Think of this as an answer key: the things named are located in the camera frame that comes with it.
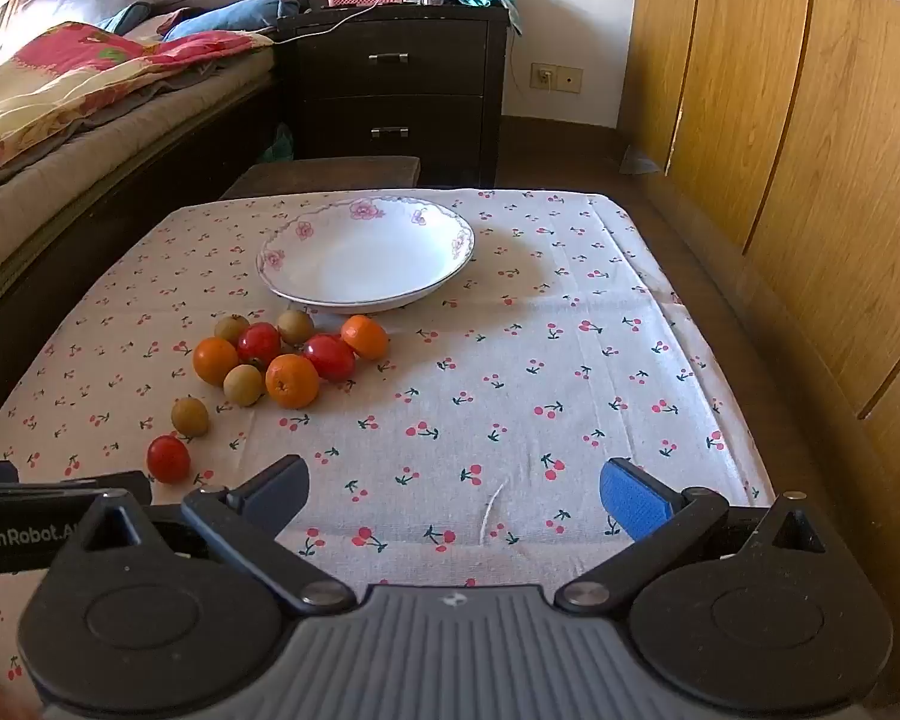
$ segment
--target red tomato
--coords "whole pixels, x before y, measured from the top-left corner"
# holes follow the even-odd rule
[[[353,375],[353,351],[338,336],[320,333],[303,346],[303,356],[314,364],[320,378],[346,381]]]
[[[280,356],[280,333],[269,322],[255,322],[237,338],[237,356],[240,362],[256,365],[266,371],[271,362]]]
[[[175,485],[190,475],[190,452],[180,439],[156,437],[146,449],[146,470],[157,482]]]

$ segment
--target tablecloth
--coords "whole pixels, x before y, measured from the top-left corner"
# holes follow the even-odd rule
[[[299,412],[251,409],[199,381],[190,355],[222,314],[276,320],[256,253],[301,208],[397,194],[265,197],[181,209],[73,309],[0,414],[0,459],[23,481],[144,466],[170,406],[203,399],[192,478],[157,503],[237,485],[288,453],[310,499],[280,543],[354,587],[561,584],[626,547],[602,509],[608,457],[676,490],[737,505],[772,499],[720,367],[629,216],[562,191],[400,191],[454,208],[471,262],[405,309],[380,314],[389,355],[324,383]],[[341,317],[314,312],[320,329]],[[15,626],[40,572],[0,576],[0,680],[29,689]]]

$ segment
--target drawer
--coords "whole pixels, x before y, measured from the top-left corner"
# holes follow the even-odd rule
[[[394,154],[420,158],[420,183],[476,186],[482,99],[469,95],[307,100],[295,137],[301,158]]]
[[[327,26],[309,26],[302,34]],[[401,19],[345,23],[296,44],[305,100],[361,95],[482,95],[487,23]]]

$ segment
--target electrical cable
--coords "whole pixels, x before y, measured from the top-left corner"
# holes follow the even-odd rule
[[[305,34],[305,35],[296,35],[295,37],[288,38],[287,40],[278,40],[278,41],[275,41],[275,42],[274,42],[274,45],[275,45],[275,46],[283,46],[283,45],[285,45],[285,44],[287,44],[287,43],[292,43],[293,41],[296,41],[296,40],[303,40],[304,38],[308,38],[308,37],[319,37],[320,35],[329,35],[329,34],[330,34],[334,29],[336,29],[338,26],[344,25],[345,23],[347,23],[348,20],[355,19],[355,18],[357,18],[357,16],[362,16],[362,15],[364,15],[365,13],[370,13],[370,11],[373,10],[373,9],[375,9],[375,7],[376,7],[377,5],[379,5],[379,4],[381,4],[382,1],[383,1],[383,0],[377,0],[377,1],[375,1],[375,3],[372,4],[369,8],[366,8],[366,9],[364,9],[364,10],[358,10],[356,13],[351,13],[351,14],[350,14],[349,16],[347,16],[345,19],[339,20],[339,21],[338,21],[337,23],[335,23],[331,28],[326,29],[326,30],[323,30],[322,32],[308,32],[308,33]]]

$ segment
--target floral blanket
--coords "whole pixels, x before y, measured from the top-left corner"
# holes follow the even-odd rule
[[[0,167],[69,124],[209,59],[272,45],[252,32],[200,32],[142,46],[67,22],[0,65]]]

